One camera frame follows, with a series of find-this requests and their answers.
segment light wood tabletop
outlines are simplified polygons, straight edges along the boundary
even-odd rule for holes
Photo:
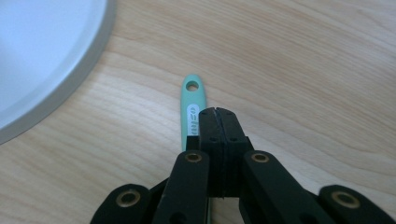
[[[118,1],[88,78],[0,146],[0,222],[89,223],[111,190],[168,177],[187,74],[305,189],[343,185],[396,218],[395,12],[390,0]],[[214,200],[212,223],[243,223],[237,202]]]

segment light blue handle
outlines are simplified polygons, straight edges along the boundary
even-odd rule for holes
[[[182,151],[186,150],[188,135],[199,135],[198,114],[204,109],[206,96],[202,80],[194,74],[186,76],[181,86],[180,97]]]

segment wooden surface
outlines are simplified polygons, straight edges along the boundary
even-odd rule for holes
[[[106,51],[55,112],[0,146],[1,223],[89,223],[180,152],[180,85],[236,113],[305,187],[351,187],[396,218],[396,3],[119,1]],[[243,223],[215,200],[213,223]]]

